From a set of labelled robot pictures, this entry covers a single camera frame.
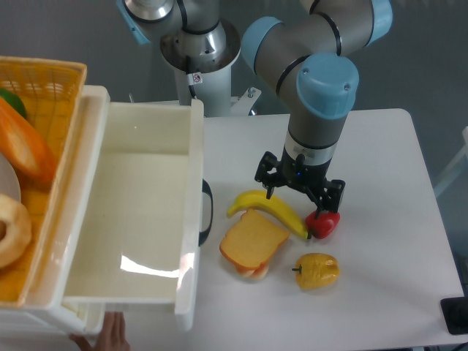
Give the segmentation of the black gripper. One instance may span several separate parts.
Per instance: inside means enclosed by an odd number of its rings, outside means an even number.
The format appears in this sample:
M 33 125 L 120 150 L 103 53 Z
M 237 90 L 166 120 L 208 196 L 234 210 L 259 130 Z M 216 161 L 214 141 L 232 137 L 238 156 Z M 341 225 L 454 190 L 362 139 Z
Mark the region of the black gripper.
M 255 181 L 266 190 L 268 200 L 275 188 L 287 186 L 305 194 L 317 207 L 315 219 L 325 212 L 337 213 L 342 201 L 346 183 L 340 179 L 328 180 L 326 173 L 331 161 L 321 165 L 307 165 L 305 156 L 291 158 L 283 151 L 278 160 L 270 151 L 266 151 L 255 173 Z

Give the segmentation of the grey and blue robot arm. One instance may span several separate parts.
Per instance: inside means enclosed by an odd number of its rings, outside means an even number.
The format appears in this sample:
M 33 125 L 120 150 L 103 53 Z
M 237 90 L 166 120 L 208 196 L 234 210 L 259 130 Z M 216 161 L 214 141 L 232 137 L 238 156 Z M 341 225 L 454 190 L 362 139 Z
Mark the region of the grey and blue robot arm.
M 359 74 L 348 55 L 385 36 L 389 1 L 305 1 L 293 26 L 263 17 L 243 34 L 223 19 L 217 1 L 118 1 L 137 43 L 157 42 L 173 69 L 178 100 L 203 102 L 209 116 L 230 110 L 231 66 L 243 58 L 288 106 L 281 158 L 266 153 L 255 179 L 272 193 L 288 186 L 318 212 L 337 212 L 345 183 L 326 173 L 355 103 Z

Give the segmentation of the person's hand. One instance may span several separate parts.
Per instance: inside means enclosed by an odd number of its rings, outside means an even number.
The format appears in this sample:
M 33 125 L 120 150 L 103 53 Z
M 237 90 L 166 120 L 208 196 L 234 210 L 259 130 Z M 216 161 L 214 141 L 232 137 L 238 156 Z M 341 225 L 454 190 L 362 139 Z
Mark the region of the person's hand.
M 97 340 L 91 344 L 85 336 L 70 334 L 72 340 L 81 351 L 129 351 L 130 344 L 126 338 L 126 322 L 123 312 L 106 312 L 102 330 Z

